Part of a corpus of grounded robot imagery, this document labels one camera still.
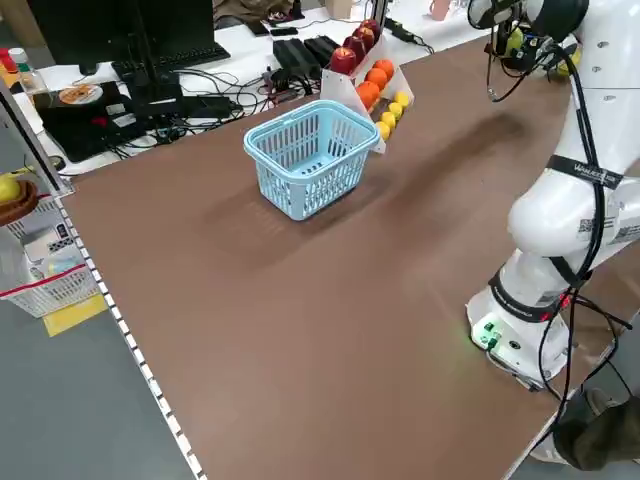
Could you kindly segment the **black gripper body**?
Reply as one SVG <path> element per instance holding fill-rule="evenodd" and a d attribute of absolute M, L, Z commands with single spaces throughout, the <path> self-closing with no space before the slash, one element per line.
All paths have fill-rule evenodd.
<path fill-rule="evenodd" d="M 519 50 L 519 70 L 529 71 L 548 64 L 554 57 L 550 47 L 555 41 L 549 37 L 525 34 Z"/>

